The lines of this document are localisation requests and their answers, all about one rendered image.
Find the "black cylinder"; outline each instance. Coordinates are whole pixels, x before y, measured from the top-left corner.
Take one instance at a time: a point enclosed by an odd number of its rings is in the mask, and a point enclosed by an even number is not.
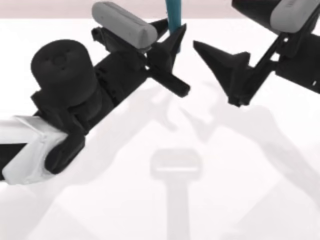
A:
[[[83,103],[98,85],[86,47],[74,40],[43,46],[31,61],[31,71],[43,93],[59,99],[65,107]]]

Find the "teal object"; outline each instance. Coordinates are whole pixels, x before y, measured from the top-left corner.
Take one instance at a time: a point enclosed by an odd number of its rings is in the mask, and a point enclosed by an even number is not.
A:
[[[181,27],[181,0],[165,0],[168,14],[169,31],[172,34]]]

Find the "faint gray rectangle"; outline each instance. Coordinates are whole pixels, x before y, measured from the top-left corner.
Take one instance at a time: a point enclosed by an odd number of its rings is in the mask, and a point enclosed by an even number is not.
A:
[[[0,18],[91,18],[97,0],[0,0]],[[114,0],[141,18],[163,18],[165,0]],[[182,0],[184,19],[238,18],[231,0]]]

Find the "white background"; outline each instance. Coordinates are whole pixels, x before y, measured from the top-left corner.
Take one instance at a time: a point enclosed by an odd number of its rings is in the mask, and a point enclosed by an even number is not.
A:
[[[74,39],[95,64],[104,58],[91,38],[96,26],[1,20],[1,116],[35,112],[30,62],[43,45]],[[174,73],[190,95],[149,79],[62,174],[0,183],[0,240],[320,239],[320,96],[272,74],[249,107],[228,105],[193,40],[251,52],[254,65],[276,36],[245,19],[188,20],[187,28]],[[180,168],[161,172],[165,160]]]

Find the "white armor piece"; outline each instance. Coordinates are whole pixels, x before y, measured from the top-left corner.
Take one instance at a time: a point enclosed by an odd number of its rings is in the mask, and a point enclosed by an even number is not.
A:
[[[0,144],[26,144],[2,170],[5,181],[10,185],[27,185],[53,177],[45,169],[45,159],[66,137],[66,133],[38,116],[0,120]]]
[[[319,4],[320,0],[282,0],[271,14],[271,27],[284,33],[297,33]]]
[[[137,49],[150,47],[158,40],[157,29],[111,1],[96,2],[93,19]]]

